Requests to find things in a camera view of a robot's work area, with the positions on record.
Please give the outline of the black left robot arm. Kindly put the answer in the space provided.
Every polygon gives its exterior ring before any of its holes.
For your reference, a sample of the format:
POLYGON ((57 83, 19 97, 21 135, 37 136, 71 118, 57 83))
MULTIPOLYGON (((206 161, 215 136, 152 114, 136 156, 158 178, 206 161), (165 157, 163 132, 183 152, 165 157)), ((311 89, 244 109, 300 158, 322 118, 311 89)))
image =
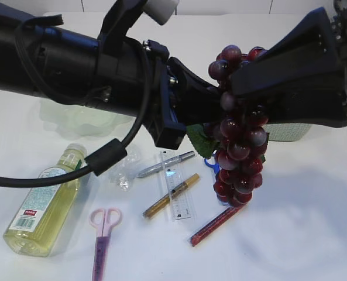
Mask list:
POLYGON ((160 148, 177 149, 190 125, 218 121, 220 94, 166 46, 127 36, 143 14, 165 24, 177 1, 116 1, 96 38, 0 3, 0 90, 135 116, 160 148))

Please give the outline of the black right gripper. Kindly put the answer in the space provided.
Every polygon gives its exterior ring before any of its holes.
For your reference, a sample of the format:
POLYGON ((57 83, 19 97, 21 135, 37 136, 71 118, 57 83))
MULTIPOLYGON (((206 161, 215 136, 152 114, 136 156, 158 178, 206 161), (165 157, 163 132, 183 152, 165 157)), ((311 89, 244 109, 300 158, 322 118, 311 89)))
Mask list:
POLYGON ((308 13, 281 41, 231 75, 233 94, 256 97, 280 87, 308 86, 269 99, 270 124, 347 126, 347 1, 308 13))

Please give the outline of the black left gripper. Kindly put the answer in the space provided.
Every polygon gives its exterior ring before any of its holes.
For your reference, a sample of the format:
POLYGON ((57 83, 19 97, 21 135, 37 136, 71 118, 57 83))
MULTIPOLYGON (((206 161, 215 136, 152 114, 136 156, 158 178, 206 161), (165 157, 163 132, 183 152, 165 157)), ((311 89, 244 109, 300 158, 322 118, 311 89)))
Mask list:
POLYGON ((177 149, 186 134, 185 125, 215 122, 220 119, 221 93, 175 57, 173 76, 170 75, 167 65, 169 51, 166 46, 146 40, 143 47, 152 64, 152 93, 144 126, 155 146, 177 149), (172 86, 175 113, 170 105, 172 86))

